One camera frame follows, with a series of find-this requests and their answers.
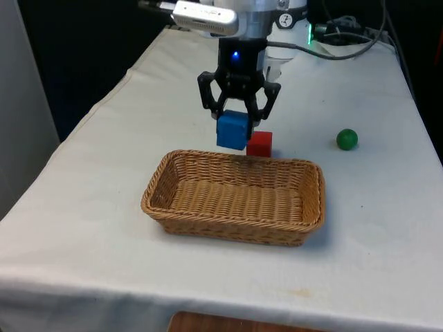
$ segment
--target blue cube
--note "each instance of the blue cube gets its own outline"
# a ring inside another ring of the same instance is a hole
[[[217,121],[217,145],[243,150],[248,143],[248,114],[226,110]]]

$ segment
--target red cube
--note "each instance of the red cube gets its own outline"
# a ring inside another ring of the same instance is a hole
[[[246,146],[247,156],[271,157],[272,133],[268,131],[256,131]]]

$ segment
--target cube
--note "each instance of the cube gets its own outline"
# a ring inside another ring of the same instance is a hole
[[[268,131],[256,131],[246,147],[247,156],[271,157],[272,133]]]
[[[217,121],[217,145],[243,150],[248,143],[247,113],[226,110]]]

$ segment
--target wicker basket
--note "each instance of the wicker basket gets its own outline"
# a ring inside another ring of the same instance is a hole
[[[168,233],[300,246],[325,219],[325,182],[309,161],[173,151],[141,207]]]

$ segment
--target green led light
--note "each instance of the green led light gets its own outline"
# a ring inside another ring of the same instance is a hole
[[[311,45],[312,41],[312,24],[309,25],[308,31],[307,31],[307,44]]]

